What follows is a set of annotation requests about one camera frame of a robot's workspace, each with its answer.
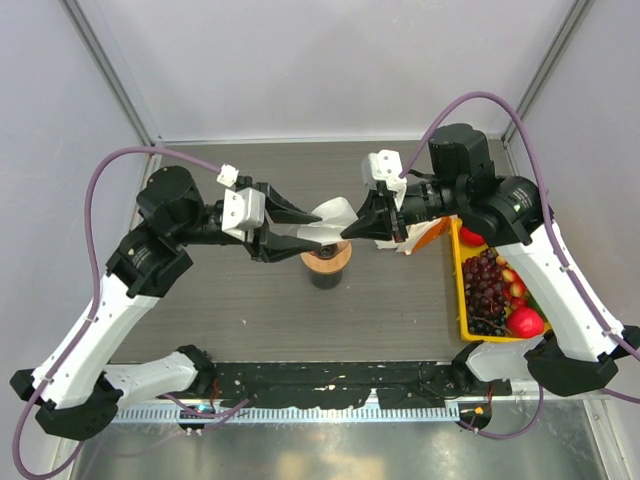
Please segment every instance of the red grapes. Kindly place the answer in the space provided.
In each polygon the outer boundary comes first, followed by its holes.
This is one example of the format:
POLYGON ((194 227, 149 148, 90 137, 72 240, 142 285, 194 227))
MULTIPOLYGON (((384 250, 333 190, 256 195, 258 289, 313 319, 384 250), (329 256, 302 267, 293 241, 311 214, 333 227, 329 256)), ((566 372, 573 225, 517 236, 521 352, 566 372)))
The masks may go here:
POLYGON ((487 248, 462 264, 468 330, 473 335, 503 337, 506 334, 504 309, 509 306, 509 300, 502 294, 506 284, 496 258, 496 253, 487 248))

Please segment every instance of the red apple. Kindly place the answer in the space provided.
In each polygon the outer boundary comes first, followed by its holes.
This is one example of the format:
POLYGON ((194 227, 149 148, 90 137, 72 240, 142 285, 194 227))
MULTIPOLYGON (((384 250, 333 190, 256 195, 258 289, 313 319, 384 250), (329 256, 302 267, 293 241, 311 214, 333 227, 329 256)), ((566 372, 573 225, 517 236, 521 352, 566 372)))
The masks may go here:
POLYGON ((513 283, 519 280, 518 274, 510 268, 505 268, 504 270, 502 270, 502 278, 507 283, 513 283))
POLYGON ((522 297, 511 297, 511 310, 517 310, 527 306, 527 301, 522 297))
POLYGON ((481 247, 485 244, 484 238, 482 235, 478 235, 477 233, 473 233, 467 227, 460 227, 460 241, 464 243, 467 247, 481 247))
POLYGON ((544 320, 533 308, 520 307, 507 318, 507 328, 514 337, 531 338, 544 332, 544 320))
POLYGON ((522 297, 527 293, 527 287, 524 286, 522 280, 518 279, 509 286, 509 291, 514 297, 522 297))

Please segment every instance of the yellow basket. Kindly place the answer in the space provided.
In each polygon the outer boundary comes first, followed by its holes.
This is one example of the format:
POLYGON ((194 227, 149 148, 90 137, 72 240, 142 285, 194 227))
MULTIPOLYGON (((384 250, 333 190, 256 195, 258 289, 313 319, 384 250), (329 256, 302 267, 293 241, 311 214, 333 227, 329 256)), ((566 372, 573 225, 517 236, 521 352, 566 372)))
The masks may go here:
MULTIPOLYGON (((485 342, 492 343, 506 343, 506 342, 518 342, 523 340, 517 337, 492 337, 489 335, 474 335, 469 333, 467 326, 467 306, 464 303, 464 281, 462 276, 462 263, 469 257, 475 257, 480 254, 486 245, 481 247, 467 247, 460 243, 459 232, 462 226, 462 220, 459 218, 451 218, 451 245, 453 246, 453 263, 455 267, 454 275, 456 276, 456 291, 458 292, 458 322, 460 323, 460 336, 465 342, 477 342, 484 340, 485 342)), ((545 319, 544 331, 549 330, 551 326, 545 319)))

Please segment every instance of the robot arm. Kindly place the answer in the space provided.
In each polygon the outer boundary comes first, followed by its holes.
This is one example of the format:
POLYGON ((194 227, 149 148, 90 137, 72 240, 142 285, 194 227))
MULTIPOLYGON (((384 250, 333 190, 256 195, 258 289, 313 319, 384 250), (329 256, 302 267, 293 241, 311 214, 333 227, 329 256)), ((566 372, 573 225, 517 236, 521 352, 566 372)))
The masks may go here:
MULTIPOLYGON (((606 386, 617 373, 614 361, 626 352, 603 332, 555 255, 536 185, 522 177, 496 176, 485 135, 469 125, 437 129, 429 151, 434 174, 412 172, 423 180, 404 191, 396 187, 402 171, 397 153, 369 155, 363 162, 369 193, 358 220, 342 237, 399 242, 407 238, 408 225, 458 215, 515 268, 553 327, 544 338, 474 346, 464 359, 473 377, 482 381, 533 377, 562 396, 606 386)), ((634 348, 640 346, 638 328, 622 325, 597 299, 568 254, 555 221, 553 230, 571 270, 612 330, 634 348)))
POLYGON ((205 205, 186 169, 166 167, 150 177, 136 199, 144 221, 125 235, 108 260, 95 317, 87 318, 88 306, 42 365, 20 370, 11 379, 26 401, 76 333, 86 322, 92 323, 42 391, 36 420, 45 432, 86 440, 130 405, 167 392, 202 396, 211 388, 214 366, 193 345, 142 365, 107 365, 135 324, 192 265, 184 245, 243 245, 253 260, 262 262, 277 262, 320 247, 269 230, 265 213, 276 223, 320 219, 287 202, 268 183, 254 184, 251 177, 239 177, 228 166, 223 167, 219 181, 234 190, 226 189, 223 200, 205 205))

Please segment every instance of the white wall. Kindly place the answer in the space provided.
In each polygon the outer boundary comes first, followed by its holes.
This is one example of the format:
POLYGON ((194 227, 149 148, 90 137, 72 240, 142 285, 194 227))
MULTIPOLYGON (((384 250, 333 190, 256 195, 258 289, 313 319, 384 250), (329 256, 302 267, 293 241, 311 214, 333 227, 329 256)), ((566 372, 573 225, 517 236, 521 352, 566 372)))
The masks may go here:
MULTIPOLYGON (((604 303, 640 324, 640 3, 594 2, 526 124, 567 244, 604 303)), ((521 143, 518 167, 530 175, 521 143)), ((620 362, 612 388, 640 396, 640 364, 620 362)), ((616 401, 639 472, 640 406, 616 401)))
MULTIPOLYGON (((418 137, 467 91, 517 103, 572 3, 81 1, 165 140, 418 137)), ((454 118, 507 124, 488 102, 454 118)))
MULTIPOLYGON (((0 464, 23 403, 9 387, 62 340, 91 296, 82 202, 96 164, 137 144, 58 2, 0 2, 0 464)), ((101 262, 130 221, 144 158, 109 168, 98 187, 95 237, 101 262)), ((53 439, 35 422, 25 461, 48 471, 53 439)))

